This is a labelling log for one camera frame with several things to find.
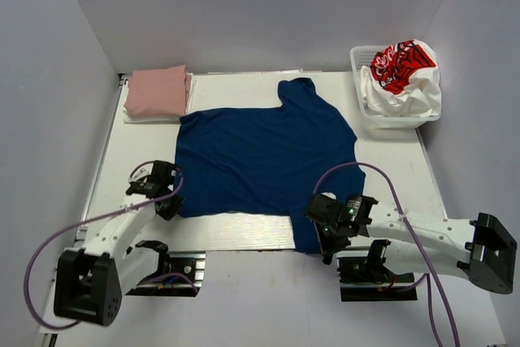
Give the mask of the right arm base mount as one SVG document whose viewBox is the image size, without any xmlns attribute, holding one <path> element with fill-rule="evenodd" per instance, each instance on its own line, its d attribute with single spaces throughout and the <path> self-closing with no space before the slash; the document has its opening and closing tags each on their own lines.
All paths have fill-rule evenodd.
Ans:
<svg viewBox="0 0 520 347">
<path fill-rule="evenodd" d="M 396 275 L 381 262 L 361 257 L 337 259 L 342 302 L 417 301 L 413 273 Z"/>
</svg>

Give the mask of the white red print t shirt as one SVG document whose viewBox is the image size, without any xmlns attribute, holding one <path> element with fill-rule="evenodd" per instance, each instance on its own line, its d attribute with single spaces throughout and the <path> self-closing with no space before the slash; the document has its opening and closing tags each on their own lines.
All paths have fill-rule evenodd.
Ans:
<svg viewBox="0 0 520 347">
<path fill-rule="evenodd" d="M 393 43 L 353 64 L 364 111 L 385 119 L 430 120 L 441 114 L 435 51 L 412 39 Z"/>
</svg>

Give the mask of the blue t shirt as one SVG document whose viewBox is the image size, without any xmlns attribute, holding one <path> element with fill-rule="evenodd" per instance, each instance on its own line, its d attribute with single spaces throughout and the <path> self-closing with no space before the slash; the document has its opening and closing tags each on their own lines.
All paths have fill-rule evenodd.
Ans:
<svg viewBox="0 0 520 347">
<path fill-rule="evenodd" d="M 180 120 L 175 164 L 183 173 L 184 218 L 243 212 L 287 215 L 296 250 L 320 251 L 304 215 L 313 189 L 346 200 L 360 195 L 357 140 L 342 114 L 309 78 L 281 81 L 280 106 L 196 111 Z"/>
</svg>

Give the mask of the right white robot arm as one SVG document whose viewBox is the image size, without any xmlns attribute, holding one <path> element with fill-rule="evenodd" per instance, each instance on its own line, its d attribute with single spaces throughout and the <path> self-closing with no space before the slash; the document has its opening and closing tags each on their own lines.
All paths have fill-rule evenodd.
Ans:
<svg viewBox="0 0 520 347">
<path fill-rule="evenodd" d="M 348 288 L 396 288 L 409 273 L 450 275 L 482 290 L 511 294 L 518 244 L 495 216 L 436 219 L 372 197 L 339 202 L 315 194 L 305 215 L 318 229 L 323 261 L 338 262 Z"/>
</svg>

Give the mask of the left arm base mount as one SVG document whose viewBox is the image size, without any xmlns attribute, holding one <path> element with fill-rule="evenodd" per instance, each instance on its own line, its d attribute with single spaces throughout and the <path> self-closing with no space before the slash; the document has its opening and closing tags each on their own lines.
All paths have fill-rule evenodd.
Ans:
<svg viewBox="0 0 520 347">
<path fill-rule="evenodd" d="M 202 287 L 206 269 L 206 254 L 171 253 L 167 272 L 140 283 L 128 296 L 136 297 L 196 297 Z"/>
</svg>

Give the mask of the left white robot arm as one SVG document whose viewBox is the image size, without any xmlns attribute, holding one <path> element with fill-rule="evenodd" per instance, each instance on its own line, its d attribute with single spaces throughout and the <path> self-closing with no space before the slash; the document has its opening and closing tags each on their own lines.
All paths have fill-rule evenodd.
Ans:
<svg viewBox="0 0 520 347">
<path fill-rule="evenodd" d="M 167 244 L 139 236 L 153 220 L 177 215 L 184 201 L 178 194 L 183 182 L 177 165 L 155 160 L 150 174 L 129 184 L 118 214 L 79 249 L 60 256 L 56 316 L 107 327 L 126 293 L 144 280 L 162 281 L 171 274 Z"/>
</svg>

